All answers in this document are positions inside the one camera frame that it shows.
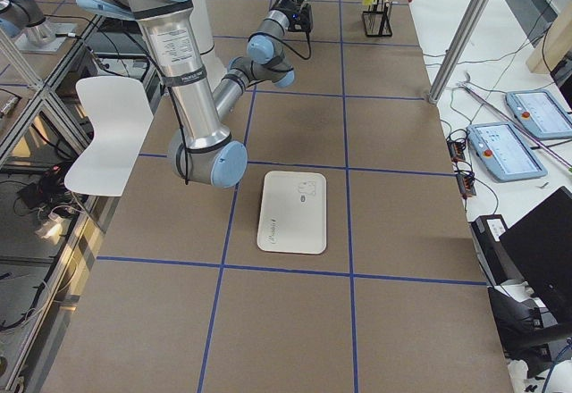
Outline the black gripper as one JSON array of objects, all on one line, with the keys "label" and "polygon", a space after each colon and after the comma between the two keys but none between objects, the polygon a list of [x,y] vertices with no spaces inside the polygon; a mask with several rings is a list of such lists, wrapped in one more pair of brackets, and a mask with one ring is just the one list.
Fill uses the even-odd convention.
[{"label": "black gripper", "polygon": [[306,0],[276,0],[271,8],[272,11],[279,11],[287,17],[287,12],[294,10],[300,5],[308,3]]}]

